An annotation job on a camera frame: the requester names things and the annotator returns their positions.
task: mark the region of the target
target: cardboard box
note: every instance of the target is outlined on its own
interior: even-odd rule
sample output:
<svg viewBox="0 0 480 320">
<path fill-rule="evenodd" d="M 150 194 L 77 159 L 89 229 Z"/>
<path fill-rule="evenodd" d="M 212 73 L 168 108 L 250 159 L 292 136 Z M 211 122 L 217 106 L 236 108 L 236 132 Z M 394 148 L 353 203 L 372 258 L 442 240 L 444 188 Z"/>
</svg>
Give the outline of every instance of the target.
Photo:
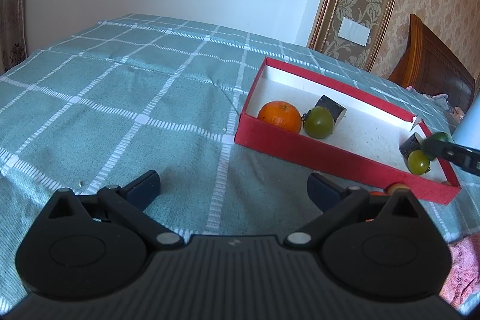
<svg viewBox="0 0 480 320">
<path fill-rule="evenodd" d="M 325 139 L 309 137 L 303 127 L 296 134 L 256 118 L 261 107 L 273 100 L 291 103 L 302 115 L 322 95 L 346 107 L 345 117 Z M 450 163 L 435 159 L 428 173 L 416 176 L 409 172 L 398 149 L 413 132 L 423 138 L 431 134 L 423 121 L 415 124 L 416 119 L 410 112 L 345 83 L 266 57 L 243 106 L 235 143 L 374 187 L 404 183 L 417 198 L 446 205 L 460 191 Z"/>
</svg>

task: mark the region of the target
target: white switch plate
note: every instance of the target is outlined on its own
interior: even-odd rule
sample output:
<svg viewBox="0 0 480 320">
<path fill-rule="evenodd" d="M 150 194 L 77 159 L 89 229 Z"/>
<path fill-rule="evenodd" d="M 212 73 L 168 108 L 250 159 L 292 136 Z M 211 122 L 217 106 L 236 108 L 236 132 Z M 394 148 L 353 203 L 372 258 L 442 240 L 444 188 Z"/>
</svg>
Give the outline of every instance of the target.
<svg viewBox="0 0 480 320">
<path fill-rule="evenodd" d="M 343 17 L 342 25 L 340 26 L 340 30 L 338 31 L 339 37 L 362 46 L 367 46 L 369 35 L 369 28 L 351 19 Z"/>
</svg>

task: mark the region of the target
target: bed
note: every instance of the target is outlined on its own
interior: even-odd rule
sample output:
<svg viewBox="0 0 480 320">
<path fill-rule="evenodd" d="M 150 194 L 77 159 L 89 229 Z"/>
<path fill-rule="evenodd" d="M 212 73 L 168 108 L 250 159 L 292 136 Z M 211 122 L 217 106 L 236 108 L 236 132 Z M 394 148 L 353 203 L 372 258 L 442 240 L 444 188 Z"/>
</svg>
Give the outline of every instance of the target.
<svg viewBox="0 0 480 320">
<path fill-rule="evenodd" d="M 433 131 L 455 125 L 422 95 L 301 46 L 160 16 L 100 21 L 0 76 L 0 311 L 25 294 L 15 251 L 59 187 L 91 194 L 155 169 L 162 191 L 146 213 L 186 240 L 283 238 L 317 216 L 311 170 L 233 143 L 265 56 L 388 100 Z M 455 172 L 463 189 L 450 205 L 422 202 L 446 241 L 480 230 L 480 182 Z"/>
<path fill-rule="evenodd" d="M 388 80 L 431 96 L 448 94 L 450 104 L 464 112 L 475 93 L 472 75 L 415 14 L 410 14 L 409 45 Z"/>
</svg>

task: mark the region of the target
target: headboard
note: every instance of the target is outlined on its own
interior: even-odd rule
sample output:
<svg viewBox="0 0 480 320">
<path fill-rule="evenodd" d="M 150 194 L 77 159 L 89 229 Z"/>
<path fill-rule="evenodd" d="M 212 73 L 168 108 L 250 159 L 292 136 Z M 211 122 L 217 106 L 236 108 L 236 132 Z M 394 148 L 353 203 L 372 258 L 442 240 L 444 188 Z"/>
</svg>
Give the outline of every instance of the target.
<svg viewBox="0 0 480 320">
<path fill-rule="evenodd" d="M 410 14 L 409 46 L 388 80 L 428 95 L 448 94 L 448 102 L 464 112 L 475 93 L 472 75 L 415 14 Z"/>
</svg>

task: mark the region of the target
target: teal fabric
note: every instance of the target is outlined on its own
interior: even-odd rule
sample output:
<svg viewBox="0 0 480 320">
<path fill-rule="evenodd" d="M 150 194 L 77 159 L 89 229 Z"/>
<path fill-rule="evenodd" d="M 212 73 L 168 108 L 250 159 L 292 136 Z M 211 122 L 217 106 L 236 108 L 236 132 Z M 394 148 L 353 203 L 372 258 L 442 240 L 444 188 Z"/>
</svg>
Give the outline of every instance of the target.
<svg viewBox="0 0 480 320">
<path fill-rule="evenodd" d="M 187 240 L 283 238 L 318 216 L 308 168 L 232 143 L 266 55 L 392 102 L 433 131 L 453 131 L 452 118 L 421 95 L 301 46 L 167 17 L 100 21 L 0 76 L 0 312 L 25 294 L 15 251 L 59 187 L 94 194 L 155 169 L 162 194 L 146 212 Z M 463 190 L 450 205 L 423 202 L 447 241 L 480 226 L 480 182 L 456 172 Z"/>
</svg>

